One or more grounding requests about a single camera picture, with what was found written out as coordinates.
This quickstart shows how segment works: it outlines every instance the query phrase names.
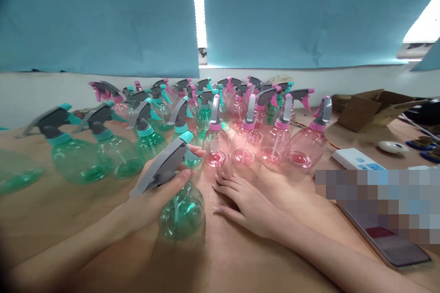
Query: computer mouse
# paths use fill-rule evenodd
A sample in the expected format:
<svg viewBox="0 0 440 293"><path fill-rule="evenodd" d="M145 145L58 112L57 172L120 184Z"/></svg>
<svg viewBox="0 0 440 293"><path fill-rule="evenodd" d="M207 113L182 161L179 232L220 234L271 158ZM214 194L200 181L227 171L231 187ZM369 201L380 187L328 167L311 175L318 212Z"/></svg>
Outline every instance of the computer mouse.
<svg viewBox="0 0 440 293"><path fill-rule="evenodd" d="M391 141L381 141L377 146L385 152L402 154L409 152L409 149L401 143L391 142Z"/></svg>

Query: spray bottle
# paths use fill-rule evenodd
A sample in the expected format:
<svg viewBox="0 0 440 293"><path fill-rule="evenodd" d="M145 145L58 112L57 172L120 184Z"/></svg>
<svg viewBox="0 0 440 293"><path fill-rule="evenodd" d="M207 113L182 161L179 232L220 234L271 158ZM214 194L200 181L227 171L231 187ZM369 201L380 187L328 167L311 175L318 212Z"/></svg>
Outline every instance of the spray bottle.
<svg viewBox="0 0 440 293"><path fill-rule="evenodd" d="M53 146L52 162L56 170L70 183L85 185L99 181L109 171L106 170L96 154L93 143L72 139L58 128L66 125L77 125L81 120L68 110L72 106L64 103L35 118L17 138L33 135L31 130L38 127L46 141Z"/></svg>
<svg viewBox="0 0 440 293"><path fill-rule="evenodd" d="M160 120L150 122L155 131L167 131L173 128L173 126L167 125L168 121L170 121L171 110L162 102L162 98L164 98L168 103L171 103L171 100L166 95L165 89L166 85L160 85L146 90L146 92L153 96L152 101L157 105L153 107L153 111L160 117Z"/></svg>
<svg viewBox="0 0 440 293"><path fill-rule="evenodd" d="M188 103L188 96L184 96L176 105L173 113L171 114L171 119L168 125L174 125L174 130L176 131L172 138L172 141L174 141L176 138L181 137L182 134L185 134L187 131L189 131L188 125L186 123L186 118L191 118L193 115L189 111ZM197 138L197 135L195 135L195 132L192 131L191 133L193 134L193 138L189 143L197 147L202 147L202 143L200 143L200 140ZM199 159L197 161L185 161L183 164L193 169L200 165L201 162L202 159Z"/></svg>
<svg viewBox="0 0 440 293"><path fill-rule="evenodd" d="M290 108L292 107L292 95L287 94L284 112L275 121L275 126L263 135L260 144L259 158L265 165L280 165L287 154L290 143L289 122Z"/></svg>
<svg viewBox="0 0 440 293"><path fill-rule="evenodd" d="M200 158L189 151L191 132L183 133L165 148L130 191L130 198L137 198L145 191L166 184L176 175L183 161L198 161ZM203 228L205 221L204 200L196 185L188 180L159 214L159 232L172 240L185 240Z"/></svg>
<svg viewBox="0 0 440 293"><path fill-rule="evenodd" d="M254 110L255 95L252 94L249 99L246 118L232 138L231 158L234 164L251 166L258 155L260 137L255 131Z"/></svg>
<svg viewBox="0 0 440 293"><path fill-rule="evenodd" d="M113 107L113 110L115 111L115 113L118 116L127 120L127 118L128 118L127 117L128 104L124 103L124 98L119 93L120 90L106 81L101 81L101 83L105 86L107 91L111 94L111 100L115 104Z"/></svg>
<svg viewBox="0 0 440 293"><path fill-rule="evenodd" d="M212 91L205 91L199 95L200 111L197 116L197 135L202 140L209 129L209 121L211 119L211 107L209 102L213 100L214 94Z"/></svg>
<svg viewBox="0 0 440 293"><path fill-rule="evenodd" d="M229 137L221 128L219 113L220 96L212 101L209 130L203 139L202 149L206 151L204 160L211 167L224 166L229 157Z"/></svg>
<svg viewBox="0 0 440 293"><path fill-rule="evenodd" d="M193 118L187 116L187 124L190 131L197 131L197 117L200 113L200 105L197 100L196 86L190 85L186 87L188 93L188 109L191 112Z"/></svg>
<svg viewBox="0 0 440 293"><path fill-rule="evenodd" d="M265 129L268 127L266 104L271 102L273 106L277 106L276 93L281 89L280 86L266 89L257 95L257 104L255 104L255 129L263 137Z"/></svg>
<svg viewBox="0 0 440 293"><path fill-rule="evenodd" d="M247 108L244 103L244 93L247 88L247 84L242 84L237 87L237 95L229 107L229 125L231 125L231 128L234 130L238 130L241 127L246 117Z"/></svg>
<svg viewBox="0 0 440 293"><path fill-rule="evenodd" d="M214 95L219 94L220 96L219 111L220 111L221 128L223 128L225 131L229 131L230 126L229 126L228 108L226 107L225 102L223 102L223 85L219 84L217 89L213 89L212 93Z"/></svg>
<svg viewBox="0 0 440 293"><path fill-rule="evenodd" d="M138 159L136 146L122 136L113 135L111 130L104 126L107 120L124 120L112 111L112 101L97 106L90 111L80 125L72 133L81 132L88 124L93 137L98 141L95 153L104 165L118 179L127 179L139 173L142 164Z"/></svg>
<svg viewBox="0 0 440 293"><path fill-rule="evenodd" d="M203 93L204 88L207 88L208 91L212 91L211 78L199 80L196 85L197 85L197 94L199 95Z"/></svg>
<svg viewBox="0 0 440 293"><path fill-rule="evenodd" d="M291 81L291 82L283 82L280 84L272 85L272 87L280 86L281 90L276 93L276 102L278 104L276 107L274 107L272 105L272 103L267 103L268 124L270 124L272 118L274 118L276 116L277 111L283 107L283 104L284 104L283 95L285 95L286 92L289 92L291 87L294 84L295 83L293 81Z"/></svg>
<svg viewBox="0 0 440 293"><path fill-rule="evenodd" d="M156 133L148 123L150 118L160 120L152 109L153 105L154 103L150 98L140 102L130 116L130 121L128 122L127 127L127 129L136 128L135 131L139 136L136 150L142 165L156 157L168 145L164 137L161 134Z"/></svg>
<svg viewBox="0 0 440 293"><path fill-rule="evenodd" d="M288 162L304 169L316 165L325 151L327 139L324 130L331 117L330 96L322 99L314 117L316 119L309 127L300 130L292 137L287 151Z"/></svg>
<svg viewBox="0 0 440 293"><path fill-rule="evenodd" d="M308 98L310 97L310 94L313 94L315 92L314 88L305 88L305 89L296 89L293 91L290 91L288 93L286 93L284 95L284 97L286 97L288 94L290 94L292 96L292 107L291 107L291 113L290 113L290 123L289 123L289 133L290 136L292 136L294 130L295 130L295 123L296 123L296 118L295 118L295 110L293 109L293 102L295 102L295 100L300 101L303 105L304 108L306 108L309 112L310 110L310 106L308 104ZM281 108L279 110L276 111L274 117L272 118L272 120L270 121L270 125L273 126L275 125L276 119L284 112L284 109Z"/></svg>

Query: green spray bottle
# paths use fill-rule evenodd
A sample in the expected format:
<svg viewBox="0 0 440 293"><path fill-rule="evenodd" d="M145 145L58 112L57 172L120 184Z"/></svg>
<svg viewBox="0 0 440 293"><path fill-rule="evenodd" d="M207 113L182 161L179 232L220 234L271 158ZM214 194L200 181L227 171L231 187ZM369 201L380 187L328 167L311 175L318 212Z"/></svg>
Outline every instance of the green spray bottle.
<svg viewBox="0 0 440 293"><path fill-rule="evenodd" d="M52 162L58 172L70 183L86 185L101 180L108 170L100 162L93 143L73 139L58 128L65 124L78 124L81 120L68 110L72 106L64 103L35 118L18 138L33 135L38 127L47 142L53 146Z"/></svg>
<svg viewBox="0 0 440 293"><path fill-rule="evenodd" d="M156 157L168 145L164 137L156 133L149 124L149 119L160 120L153 111L153 101L150 98L145 99L136 108L135 112L130 116L128 127L137 132L139 139L137 140L136 150L139 158L144 165L147 161Z"/></svg>
<svg viewBox="0 0 440 293"><path fill-rule="evenodd" d="M224 129L225 131L229 131L231 127L229 126L228 108L226 107L226 104L223 101L223 84L219 84L217 89L213 89L212 93L214 95L219 94L220 96L219 112L220 112L221 128Z"/></svg>
<svg viewBox="0 0 440 293"><path fill-rule="evenodd" d="M189 150L188 143L192 139L193 135L187 131L171 142L130 191L130 198L137 198L145 191L169 182L180 163L200 159ZM172 240L186 240L203 233L204 200L191 180L164 206L158 222L159 233Z"/></svg>
<svg viewBox="0 0 440 293"><path fill-rule="evenodd" d="M177 103L176 107L173 110L173 113L171 114L171 119L168 123L168 125L174 125L174 130L176 131L172 141L174 141L176 138L179 138L182 136L182 134L185 134L189 131L188 125L186 123L186 117L193 118L193 114L188 108L189 98L188 96L184 96L179 103ZM202 144L200 143L200 140L197 138L197 135L195 135L194 132L192 132L193 138L189 142L192 145L202 147ZM191 161L187 160L184 161L183 164L191 169L196 168L200 163L202 162L202 159L200 158L197 161Z"/></svg>
<svg viewBox="0 0 440 293"><path fill-rule="evenodd" d="M155 131L168 131L173 128L173 126L167 125L168 121L170 121L171 110L170 108L162 101L164 98L168 104L172 105L171 100L168 98L166 94L166 85L154 86L150 89L147 89L146 92L152 95L152 101L157 105L153 107L153 111L160 117L158 121L150 121L150 125L153 126Z"/></svg>
<svg viewBox="0 0 440 293"><path fill-rule="evenodd" d="M108 101L94 108L84 117L73 134L81 132L88 124L93 137L98 141L94 152L105 170L113 173L117 179L127 179L139 173L142 164L136 146L125 137L114 135L104 126L107 120L127 122L111 109L113 105L112 101Z"/></svg>
<svg viewBox="0 0 440 293"><path fill-rule="evenodd" d="M214 99L212 90L205 91L199 95L200 97L200 111L197 116L197 135L199 139L203 140L205 134L209 129L209 121L211 120L211 106L209 102Z"/></svg>

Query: hand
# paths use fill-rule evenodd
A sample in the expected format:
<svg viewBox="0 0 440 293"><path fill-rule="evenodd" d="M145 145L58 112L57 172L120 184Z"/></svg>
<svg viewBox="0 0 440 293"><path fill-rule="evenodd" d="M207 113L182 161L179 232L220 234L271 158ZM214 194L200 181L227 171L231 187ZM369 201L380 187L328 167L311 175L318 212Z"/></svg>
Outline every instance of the hand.
<svg viewBox="0 0 440 293"><path fill-rule="evenodd" d="M225 215L257 236L274 239L277 223L285 217L282 211L249 182L235 174L227 177L222 173L221 177L216 175L215 179L217 182L212 186L214 190L231 198L240 212L228 206L214 207L214 211Z"/></svg>
<svg viewBox="0 0 440 293"><path fill-rule="evenodd" d="M200 147L192 145L189 147L190 151L196 156L204 156L205 151L201 150ZM145 164L139 180L155 159ZM153 187L139 197L130 198L103 218L103 221L109 221L111 224L116 225L116 234L119 239L138 231L156 220L165 204L183 188L191 175L191 170L182 164L177 169L180 170L180 173L168 183L159 187Z"/></svg>

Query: green bottle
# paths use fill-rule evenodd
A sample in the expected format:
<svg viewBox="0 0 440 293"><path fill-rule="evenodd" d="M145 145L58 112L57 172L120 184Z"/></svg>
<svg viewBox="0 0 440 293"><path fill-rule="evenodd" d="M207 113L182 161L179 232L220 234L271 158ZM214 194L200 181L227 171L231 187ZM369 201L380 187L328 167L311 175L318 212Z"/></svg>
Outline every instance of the green bottle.
<svg viewBox="0 0 440 293"><path fill-rule="evenodd" d="M187 131L171 142L130 191L130 198L139 197L150 188L166 184L175 176L181 162L197 159L187 145L192 139L192 133ZM168 239L186 240L203 232L204 200L191 180L164 206L158 220L160 235Z"/></svg>
<svg viewBox="0 0 440 293"><path fill-rule="evenodd" d="M127 179L139 173L142 164L136 152L136 146L122 136L116 136L104 126L107 120L125 121L111 109L113 102L108 101L90 111L73 132L79 133L88 124L93 137L98 141L95 154L103 164L105 171L111 172L117 179Z"/></svg>
<svg viewBox="0 0 440 293"><path fill-rule="evenodd" d="M188 96L184 96L179 103L177 103L176 107L173 110L173 113L171 114L170 121L168 122L168 125L174 125L175 134L172 138L172 141L174 141L176 138L181 137L183 134L189 131L188 125L186 123L186 117L188 118L194 118L193 114L189 110L188 107L189 104L189 98ZM195 145L197 147L202 147L202 144L200 143L200 140L197 138L197 135L192 132L193 137L189 141L189 144ZM200 163L202 162L202 159L199 158L197 160L186 160L183 162L183 164L191 169L196 168Z"/></svg>
<svg viewBox="0 0 440 293"><path fill-rule="evenodd" d="M136 150L142 165L156 157L168 145L164 137L156 133L148 123L150 118L160 120L157 114L154 113L152 104L154 103L150 98L146 98L145 101L141 102L136 111L130 116L127 127L127 129L135 128L139 136Z"/></svg>
<svg viewBox="0 0 440 293"><path fill-rule="evenodd" d="M7 195L30 186L44 172L44 168L31 158L0 149L0 195Z"/></svg>
<svg viewBox="0 0 440 293"><path fill-rule="evenodd" d="M96 155L93 143L72 139L58 128L64 124L77 124L81 120L68 110L72 106L64 103L40 115L32 121L19 137L31 135L33 127L38 127L53 146L52 162L56 170L70 183L85 185L104 178L108 171Z"/></svg>
<svg viewBox="0 0 440 293"><path fill-rule="evenodd" d="M200 111L197 115L197 135L199 139L203 141L205 138L205 134L209 129L209 121L211 120L211 106L209 102L213 100L214 94L212 90L208 90L200 93L199 95L200 102Z"/></svg>
<svg viewBox="0 0 440 293"><path fill-rule="evenodd" d="M159 117L159 120L150 121L150 125L152 125L155 131L168 131L173 128L173 126L168 125L168 121L170 121L171 110L170 108L162 101L163 97L168 104L173 104L171 100L168 98L166 94L166 85L154 86L150 89L147 89L147 93L152 95L152 102L154 102L155 106L153 107L153 111Z"/></svg>

